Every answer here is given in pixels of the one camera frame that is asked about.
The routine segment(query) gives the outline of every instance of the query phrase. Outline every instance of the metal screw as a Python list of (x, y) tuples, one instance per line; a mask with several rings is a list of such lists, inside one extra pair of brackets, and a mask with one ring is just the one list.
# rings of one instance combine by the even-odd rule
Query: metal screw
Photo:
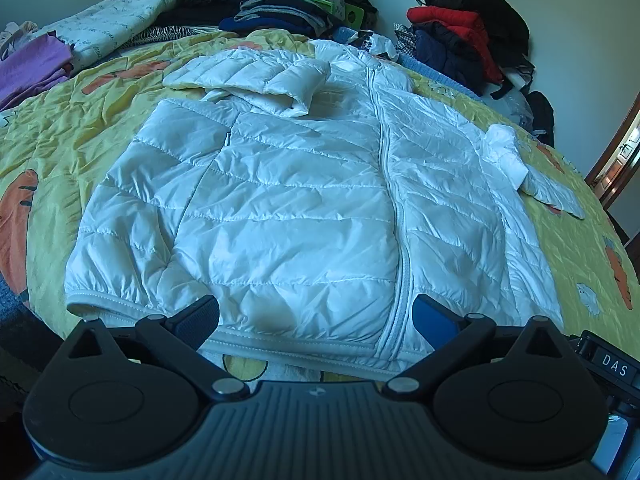
[(217, 394), (232, 395), (240, 393), (244, 388), (244, 383), (234, 377), (225, 377), (224, 379), (214, 381), (211, 387)]
[(386, 386), (396, 394), (410, 394), (420, 388), (420, 383), (412, 377), (395, 377)]

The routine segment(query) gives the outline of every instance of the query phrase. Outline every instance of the dark blue garment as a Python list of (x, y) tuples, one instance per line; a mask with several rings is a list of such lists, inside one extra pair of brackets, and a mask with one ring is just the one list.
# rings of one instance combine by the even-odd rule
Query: dark blue garment
[(418, 61), (482, 95), (482, 60), (471, 45), (438, 22), (414, 25), (414, 30)]
[(314, 38), (315, 33), (313, 28), (308, 25), (306, 27), (300, 27), (293, 23), (285, 22), (284, 20), (278, 20), (276, 18), (252, 18), (250, 20), (242, 20), (236, 22), (233, 18), (225, 18), (220, 21), (218, 25), (220, 30), (226, 30), (229, 32), (236, 32), (238, 34), (248, 34), (258, 28), (283, 28), (288, 30), (291, 34), (303, 34)]

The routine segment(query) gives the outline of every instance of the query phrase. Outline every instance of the jacket zipper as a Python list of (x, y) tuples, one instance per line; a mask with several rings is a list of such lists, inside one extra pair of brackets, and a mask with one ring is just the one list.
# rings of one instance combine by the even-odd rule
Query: jacket zipper
[(411, 289), (411, 265), (409, 260), (409, 251), (406, 248), (406, 237), (404, 234), (404, 208), (402, 203), (397, 200), (398, 194), (396, 184), (391, 180), (388, 168), (389, 144), (388, 128), (382, 117), (382, 106), (378, 101), (378, 96), (373, 90), (373, 79), (375, 77), (375, 69), (367, 68), (367, 83), (369, 86), (369, 95), (374, 105), (376, 118), (380, 122), (380, 157), (378, 164), (382, 171), (386, 183), (386, 190), (391, 199), (394, 208), (395, 225), (394, 230), (396, 240), (398, 242), (398, 278), (396, 279), (396, 297), (394, 300), (394, 318), (388, 333), (385, 335), (386, 326), (383, 330), (380, 341), (378, 342), (378, 350), (376, 357), (384, 360), (391, 360), (398, 355), (400, 345), (402, 343), (400, 335), (405, 327), (406, 311), (408, 308), (408, 298)]

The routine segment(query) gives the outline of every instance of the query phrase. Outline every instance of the black device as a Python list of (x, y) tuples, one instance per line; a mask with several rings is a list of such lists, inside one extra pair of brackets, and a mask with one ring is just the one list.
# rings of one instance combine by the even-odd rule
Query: black device
[(605, 478), (590, 461), (609, 413), (635, 420), (635, 359), (544, 316), (501, 327), (427, 296), (413, 313), (436, 350), (381, 390), (263, 381), (252, 394), (196, 352), (218, 325), (212, 296), (132, 328), (81, 321), (24, 406), (43, 460), (29, 478)]

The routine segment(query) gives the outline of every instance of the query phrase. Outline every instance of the blue folded garment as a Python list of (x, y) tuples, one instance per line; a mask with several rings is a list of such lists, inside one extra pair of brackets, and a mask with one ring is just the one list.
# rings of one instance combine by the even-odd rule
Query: blue folded garment
[(457, 81), (453, 81), (453, 79), (445, 76), (444, 74), (441, 74), (436, 69), (433, 69), (430, 66), (425, 65), (424, 63), (421, 63), (420, 61), (415, 59), (415, 57), (411, 57), (411, 56), (408, 56), (407, 54), (404, 54), (403, 52), (400, 52), (398, 57), (398, 63), (404, 66), (405, 68), (408, 68), (409, 70), (413, 70), (414, 72), (417, 72), (420, 75), (428, 77), (429, 79), (431, 79), (432, 81), (435, 81), (436, 83), (440, 83), (440, 84), (443, 84), (444, 86), (453, 88), (457, 92), (462, 92), (464, 95), (471, 97), (474, 101), (482, 100), (476, 94), (474, 94), (471, 90), (469, 90), (469, 88), (462, 86)]
[(247, 34), (258, 28), (283, 28), (291, 34), (303, 34), (311, 38), (316, 36), (313, 27), (310, 25), (308, 27), (300, 27), (299, 25), (294, 25), (293, 23), (276, 18), (252, 18), (240, 22), (236, 22), (233, 18), (224, 18), (220, 21), (218, 28), (228, 32), (237, 32), (238, 34)]

